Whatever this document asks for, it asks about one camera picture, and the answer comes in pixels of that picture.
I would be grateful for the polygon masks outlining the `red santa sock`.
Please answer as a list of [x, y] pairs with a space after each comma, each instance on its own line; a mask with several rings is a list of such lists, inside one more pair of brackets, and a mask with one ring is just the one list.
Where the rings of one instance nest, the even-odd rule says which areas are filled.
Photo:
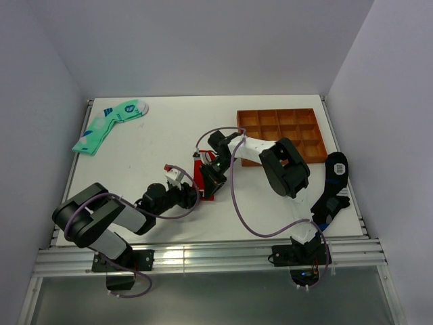
[[203, 175], [202, 175], [202, 173], [200, 171], [200, 167], [201, 166], [194, 167], [194, 165], [193, 165], [193, 180], [194, 180], [194, 182], [196, 183], [196, 185], [199, 188], [200, 195], [201, 195], [200, 200], [203, 200], [203, 201], [213, 201], [214, 200], [214, 195], [210, 196], [209, 198], [205, 198], [204, 197], [204, 189], [205, 189], [205, 187], [204, 187], [204, 177], [203, 177]]

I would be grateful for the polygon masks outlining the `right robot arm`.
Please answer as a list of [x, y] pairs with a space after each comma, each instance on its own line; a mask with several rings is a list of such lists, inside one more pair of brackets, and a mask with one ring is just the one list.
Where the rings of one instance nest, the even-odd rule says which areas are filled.
[[[233, 207], [247, 231], [259, 238], [273, 238], [292, 229], [290, 239], [296, 244], [292, 249], [294, 259], [301, 264], [309, 263], [317, 253], [315, 247], [321, 244], [323, 234], [313, 221], [306, 202], [311, 172], [292, 141], [286, 137], [277, 141], [248, 137], [243, 128], [228, 136], [220, 128], [212, 129], [207, 134], [210, 136], [208, 145], [216, 156], [198, 168], [204, 182], [204, 197], [214, 195], [226, 183], [225, 173], [229, 172]], [[246, 223], [235, 197], [234, 163], [238, 159], [258, 163], [274, 193], [292, 201], [293, 222], [270, 234], [256, 232]]]

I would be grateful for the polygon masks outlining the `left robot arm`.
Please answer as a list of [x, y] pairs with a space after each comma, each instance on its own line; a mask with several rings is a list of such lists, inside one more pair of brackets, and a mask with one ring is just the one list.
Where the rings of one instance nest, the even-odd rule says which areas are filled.
[[136, 264], [133, 249], [120, 235], [109, 230], [110, 225], [119, 225], [141, 236], [156, 225], [156, 219], [163, 213], [175, 206], [189, 213], [199, 199], [200, 192], [188, 183], [180, 186], [153, 183], [131, 204], [100, 183], [94, 183], [58, 206], [52, 220], [67, 241], [105, 255], [114, 269], [124, 270]]

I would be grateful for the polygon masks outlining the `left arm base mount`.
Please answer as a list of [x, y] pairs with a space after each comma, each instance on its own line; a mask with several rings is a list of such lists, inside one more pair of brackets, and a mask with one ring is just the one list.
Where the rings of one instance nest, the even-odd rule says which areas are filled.
[[152, 271], [154, 250], [127, 249], [121, 256], [111, 260], [101, 253], [95, 253], [91, 271], [106, 274], [106, 288], [121, 292], [131, 290], [143, 272]]

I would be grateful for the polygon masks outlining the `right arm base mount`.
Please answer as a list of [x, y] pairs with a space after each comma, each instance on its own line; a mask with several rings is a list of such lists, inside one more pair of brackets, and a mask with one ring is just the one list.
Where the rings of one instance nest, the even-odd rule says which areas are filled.
[[290, 271], [290, 276], [299, 286], [312, 286], [320, 279], [319, 267], [329, 266], [332, 258], [324, 244], [308, 247], [302, 244], [274, 245], [268, 262], [274, 267], [302, 267]]

